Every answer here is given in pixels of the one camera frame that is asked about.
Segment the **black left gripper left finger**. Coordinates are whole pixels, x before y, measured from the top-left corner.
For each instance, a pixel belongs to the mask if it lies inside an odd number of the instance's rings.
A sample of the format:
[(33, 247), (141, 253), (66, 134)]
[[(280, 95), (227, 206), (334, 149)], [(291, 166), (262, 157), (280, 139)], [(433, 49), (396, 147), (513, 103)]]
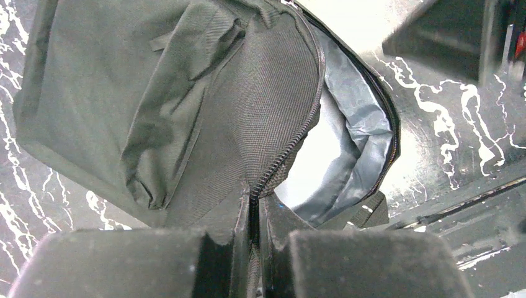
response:
[(241, 297), (247, 211), (234, 190), (204, 227), (49, 234), (9, 297)]

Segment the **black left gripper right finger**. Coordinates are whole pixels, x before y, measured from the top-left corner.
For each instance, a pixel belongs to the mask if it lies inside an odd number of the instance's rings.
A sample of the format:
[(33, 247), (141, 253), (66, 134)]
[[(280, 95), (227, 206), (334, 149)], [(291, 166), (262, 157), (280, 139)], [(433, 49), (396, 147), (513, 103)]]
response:
[(315, 230), (276, 196), (259, 202), (265, 297), (472, 297), (429, 233)]

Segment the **black backpack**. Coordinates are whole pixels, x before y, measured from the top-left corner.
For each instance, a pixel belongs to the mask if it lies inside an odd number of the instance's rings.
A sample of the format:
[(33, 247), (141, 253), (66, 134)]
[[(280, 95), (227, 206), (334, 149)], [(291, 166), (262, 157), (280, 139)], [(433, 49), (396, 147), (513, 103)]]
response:
[(388, 221), (391, 96), (292, 1), (38, 1), (13, 114), (24, 150), (152, 227), (205, 225), (239, 185), (314, 227)]

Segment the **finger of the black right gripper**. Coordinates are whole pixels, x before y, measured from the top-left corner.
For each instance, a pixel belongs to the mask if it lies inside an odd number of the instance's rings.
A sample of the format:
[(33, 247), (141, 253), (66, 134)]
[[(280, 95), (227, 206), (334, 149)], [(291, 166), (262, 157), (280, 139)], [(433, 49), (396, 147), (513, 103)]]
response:
[(502, 62), (505, 1), (426, 1), (382, 43), (385, 55), (484, 83)]

